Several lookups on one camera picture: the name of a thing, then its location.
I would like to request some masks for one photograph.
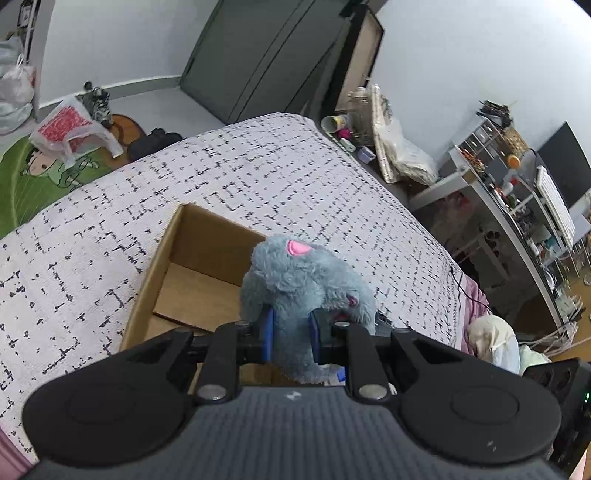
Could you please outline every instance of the cartoon character rug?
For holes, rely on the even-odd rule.
[[[0,239],[72,190],[129,163],[127,146],[144,131],[131,118],[114,115],[111,133],[123,146],[122,155],[112,158],[99,148],[70,168],[33,147],[28,136],[8,149],[0,162]]]

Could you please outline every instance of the glass jar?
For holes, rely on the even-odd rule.
[[[359,87],[349,93],[349,120],[353,138],[361,145],[373,145],[372,110],[367,88]]]

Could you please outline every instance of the monitor screen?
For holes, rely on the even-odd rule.
[[[568,123],[538,151],[564,202],[571,208],[591,189],[591,167]]]

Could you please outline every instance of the stuffed toy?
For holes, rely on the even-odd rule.
[[[308,315],[322,308],[346,313],[375,333],[375,300],[361,276],[324,247],[272,236],[252,252],[241,289],[241,319],[255,322],[263,305],[275,310],[272,363],[301,383],[331,380],[338,365],[317,365]]]

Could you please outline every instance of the orange ball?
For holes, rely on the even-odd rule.
[[[517,155],[509,155],[506,159],[506,163],[507,166],[513,170],[519,170],[519,167],[521,167],[521,160]]]

